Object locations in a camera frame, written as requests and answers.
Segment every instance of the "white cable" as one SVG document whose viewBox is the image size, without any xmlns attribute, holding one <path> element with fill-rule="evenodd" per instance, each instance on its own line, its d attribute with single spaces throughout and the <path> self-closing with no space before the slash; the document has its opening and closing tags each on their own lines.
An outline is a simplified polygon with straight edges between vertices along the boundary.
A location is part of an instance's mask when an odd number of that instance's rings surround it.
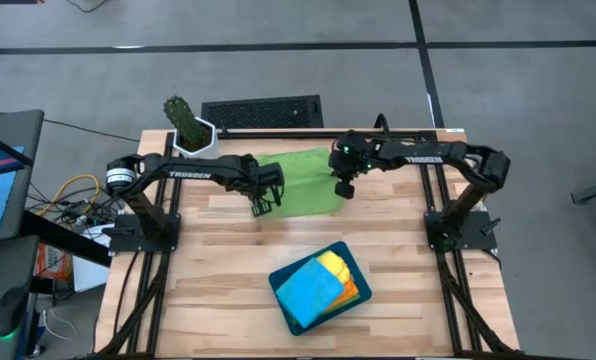
<svg viewBox="0 0 596 360">
<path fill-rule="evenodd" d="M 67 338 L 67 337 L 64 337 L 64 336 L 60 336 L 60 335 L 56 334 L 55 332 L 51 331 L 51 329 L 49 328 L 49 323 L 47 322 L 47 310 L 43 311 L 43 314 L 44 314 L 44 318 L 45 318 L 45 329 L 47 329 L 47 331 L 51 335 L 53 335 L 53 336 L 55 336 L 55 337 L 57 337 L 59 339 L 67 340 L 67 341 L 72 341 L 73 340 L 72 338 Z"/>
<path fill-rule="evenodd" d="M 78 330 L 76 329 L 76 327 L 74 326 L 74 324 L 70 323 L 69 321 L 67 321 L 65 319 L 59 318 L 56 314 L 54 314 L 54 309 L 53 308 L 49 309 L 49 313 L 51 314 L 51 316 L 55 317 L 56 320 L 62 321 L 65 324 L 71 326 L 71 328 L 74 329 L 74 332 L 76 333 L 76 336 L 80 337 L 80 334 L 78 333 Z"/>
</svg>

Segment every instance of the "small plant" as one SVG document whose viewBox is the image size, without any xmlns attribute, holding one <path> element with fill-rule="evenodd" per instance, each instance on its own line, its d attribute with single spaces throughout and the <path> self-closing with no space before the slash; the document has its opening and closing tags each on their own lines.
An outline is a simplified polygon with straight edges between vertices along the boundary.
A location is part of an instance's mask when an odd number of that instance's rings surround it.
<svg viewBox="0 0 596 360">
<path fill-rule="evenodd" d="M 189 104 L 180 96 L 172 96 L 164 103 L 167 118 L 180 134 L 180 145 L 189 151 L 196 151 L 211 142 L 211 132 L 196 121 Z"/>
</svg>

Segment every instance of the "wooden table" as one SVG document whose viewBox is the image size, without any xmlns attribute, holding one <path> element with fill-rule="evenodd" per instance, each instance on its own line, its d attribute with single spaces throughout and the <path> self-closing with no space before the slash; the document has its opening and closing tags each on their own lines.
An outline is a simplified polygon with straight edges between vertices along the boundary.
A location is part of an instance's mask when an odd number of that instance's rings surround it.
<svg viewBox="0 0 596 360">
<path fill-rule="evenodd" d="M 437 135 L 444 141 L 466 140 L 461 130 L 437 130 Z M 164 130 L 144 131 L 139 153 L 162 153 L 165 138 Z M 331 142 L 221 140 L 220 146 L 224 154 L 255 155 L 330 148 Z M 433 168 L 430 173 L 436 204 L 441 204 Z M 445 173 L 456 197 L 466 181 L 453 168 L 445 167 Z M 254 219 L 243 196 L 206 181 L 183 181 L 183 225 L 171 257 L 156 357 L 452 355 L 436 259 L 422 220 L 427 208 L 420 170 L 373 171 L 354 185 L 355 198 L 338 214 L 271 221 Z M 147 191 L 152 199 L 155 189 L 152 185 Z M 351 249 L 373 297 L 303 336 L 292 336 L 267 276 L 339 240 Z M 463 256 L 475 306 L 500 338 L 517 348 L 498 264 L 478 250 Z M 119 255 L 112 262 L 96 329 L 97 350 L 111 339 L 131 257 Z M 141 260 L 142 254 L 130 274 L 120 325 L 135 303 Z M 158 263 L 155 258 L 152 274 Z M 465 317 L 457 303 L 456 309 L 463 348 L 469 349 Z M 148 309 L 138 351 L 146 348 L 150 318 Z"/>
</svg>

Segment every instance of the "blue sponge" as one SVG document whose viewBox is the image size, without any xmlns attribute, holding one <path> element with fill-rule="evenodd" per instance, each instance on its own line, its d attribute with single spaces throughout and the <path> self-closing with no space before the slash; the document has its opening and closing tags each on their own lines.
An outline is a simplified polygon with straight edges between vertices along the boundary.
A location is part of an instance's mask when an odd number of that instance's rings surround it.
<svg viewBox="0 0 596 360">
<path fill-rule="evenodd" d="M 345 287 L 315 258 L 276 291 L 282 306 L 306 328 L 342 294 Z"/>
</svg>

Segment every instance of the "yellow cloth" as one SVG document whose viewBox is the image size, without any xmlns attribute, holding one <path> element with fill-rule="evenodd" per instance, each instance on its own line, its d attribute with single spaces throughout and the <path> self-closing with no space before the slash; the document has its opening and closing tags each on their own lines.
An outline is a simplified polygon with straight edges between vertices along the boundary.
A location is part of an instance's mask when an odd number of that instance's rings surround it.
<svg viewBox="0 0 596 360">
<path fill-rule="evenodd" d="M 332 273 L 341 284 L 345 285 L 349 281 L 351 273 L 345 261 L 333 251 L 328 250 L 320 254 L 316 260 Z"/>
</svg>

